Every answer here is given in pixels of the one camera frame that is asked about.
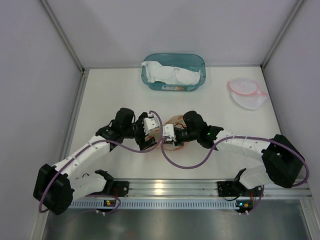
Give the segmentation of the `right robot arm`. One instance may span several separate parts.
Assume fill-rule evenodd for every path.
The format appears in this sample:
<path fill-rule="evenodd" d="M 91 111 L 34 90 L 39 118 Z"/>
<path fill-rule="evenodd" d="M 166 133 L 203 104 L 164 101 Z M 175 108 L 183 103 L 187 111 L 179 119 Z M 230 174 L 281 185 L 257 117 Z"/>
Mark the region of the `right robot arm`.
<path fill-rule="evenodd" d="M 296 179 L 305 159 L 283 135 L 273 138 L 242 136 L 222 127 L 208 125 L 196 111 L 182 117 L 185 126 L 173 126 L 172 141 L 175 146 L 196 141 L 203 148 L 232 152 L 260 162 L 252 168 L 239 171 L 236 181 L 244 188 L 275 184 L 283 188 L 297 186 Z"/>

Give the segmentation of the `floral pink laundry bag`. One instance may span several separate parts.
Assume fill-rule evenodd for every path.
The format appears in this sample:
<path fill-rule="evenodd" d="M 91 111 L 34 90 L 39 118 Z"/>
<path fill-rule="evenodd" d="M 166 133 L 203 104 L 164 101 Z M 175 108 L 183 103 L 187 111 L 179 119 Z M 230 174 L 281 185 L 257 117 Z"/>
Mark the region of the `floral pink laundry bag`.
<path fill-rule="evenodd" d="M 174 127 L 178 128 L 178 129 L 184 129 L 187 127 L 184 120 L 183 120 L 183 115 L 181 115 L 181 114 L 174 115 L 173 117 L 171 117 L 168 121 L 166 121 L 164 123 L 164 125 L 167 125 L 167 124 L 172 124 Z M 149 132 L 149 134 L 145 137 L 145 140 L 148 141 L 151 138 L 154 138 L 156 142 L 158 142 L 160 140 L 160 129 L 159 128 L 155 128 L 155 129 L 151 130 Z M 174 146 L 172 144 L 165 143 L 163 148 L 166 151 L 178 151 L 178 150 L 183 149 L 184 145 L 183 146 Z"/>

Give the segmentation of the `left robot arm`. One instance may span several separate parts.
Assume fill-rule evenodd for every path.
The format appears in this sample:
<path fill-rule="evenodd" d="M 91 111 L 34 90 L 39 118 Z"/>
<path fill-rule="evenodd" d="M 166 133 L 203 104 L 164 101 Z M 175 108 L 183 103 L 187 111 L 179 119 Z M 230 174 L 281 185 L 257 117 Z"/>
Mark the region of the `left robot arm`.
<path fill-rule="evenodd" d="M 162 129 L 160 116 L 153 110 L 139 117 L 133 110 L 121 108 L 109 124 L 99 128 L 79 150 L 53 165 L 44 164 L 38 171 L 33 197 L 38 200 L 38 211 L 60 215 L 72 201 L 93 193 L 109 194 L 113 177 L 104 170 L 95 170 L 87 177 L 79 174 L 116 147 L 134 153 L 148 153 L 159 144 L 154 137 L 146 140 L 149 132 Z"/>

